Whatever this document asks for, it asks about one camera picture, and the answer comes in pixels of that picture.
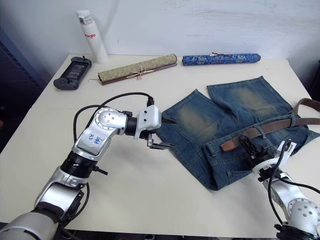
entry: white bottle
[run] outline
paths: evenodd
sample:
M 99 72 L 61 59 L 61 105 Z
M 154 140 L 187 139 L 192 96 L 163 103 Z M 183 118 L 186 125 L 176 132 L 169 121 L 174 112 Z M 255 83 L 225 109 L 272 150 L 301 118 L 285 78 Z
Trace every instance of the white bottle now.
M 99 30 L 89 10 L 78 10 L 76 15 L 80 20 L 84 36 L 94 55 L 94 62 L 97 64 L 105 64 L 109 58 L 102 42 Z

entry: black game controller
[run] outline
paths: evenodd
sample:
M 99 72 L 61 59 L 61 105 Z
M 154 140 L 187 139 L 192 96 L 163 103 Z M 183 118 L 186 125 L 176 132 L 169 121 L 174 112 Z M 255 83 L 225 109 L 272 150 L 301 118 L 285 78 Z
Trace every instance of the black game controller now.
M 60 90 L 76 90 L 79 87 L 82 77 L 91 68 L 89 59 L 75 56 L 71 58 L 71 63 L 63 72 L 61 77 L 53 81 L 53 85 Z

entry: belt loop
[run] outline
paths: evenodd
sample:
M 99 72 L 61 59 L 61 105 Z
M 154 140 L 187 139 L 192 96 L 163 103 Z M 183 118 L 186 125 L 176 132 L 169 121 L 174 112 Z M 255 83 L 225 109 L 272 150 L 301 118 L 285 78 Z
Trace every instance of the belt loop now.
M 260 133 L 261 133 L 261 136 L 263 139 L 266 139 L 266 135 L 265 135 L 265 132 L 262 130 L 261 127 L 257 126 L 256 124 L 254 124 L 252 127 L 256 128 Z
M 293 128 L 296 125 L 296 115 L 294 113 L 291 113 L 290 118 L 291 118 L 290 128 Z

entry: blue patterned scroll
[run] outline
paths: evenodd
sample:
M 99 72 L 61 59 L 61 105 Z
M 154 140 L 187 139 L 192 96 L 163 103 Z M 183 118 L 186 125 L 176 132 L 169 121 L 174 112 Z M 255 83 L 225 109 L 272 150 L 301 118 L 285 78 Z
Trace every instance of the blue patterned scroll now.
M 257 53 L 250 54 L 216 54 L 210 55 L 189 55 L 183 56 L 182 64 L 187 65 L 207 65 L 207 64 L 243 64 L 256 63 L 261 59 Z

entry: jeans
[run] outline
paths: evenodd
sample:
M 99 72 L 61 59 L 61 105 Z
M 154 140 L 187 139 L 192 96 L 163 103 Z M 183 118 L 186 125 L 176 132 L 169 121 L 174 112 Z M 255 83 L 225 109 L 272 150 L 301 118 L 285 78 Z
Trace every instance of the jeans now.
M 280 143 L 291 139 L 295 154 L 319 133 L 307 126 L 291 126 L 264 134 L 260 125 L 276 120 L 299 118 L 292 107 L 259 78 L 207 86 L 211 99 L 198 90 L 164 111 L 177 124 L 163 124 L 156 130 L 164 141 L 176 144 L 171 151 L 205 187 L 219 190 L 251 173 L 247 153 L 242 146 L 223 151 L 221 145 L 247 128 L 255 127 L 260 137 L 252 141 L 260 149 L 268 145 L 275 154 Z

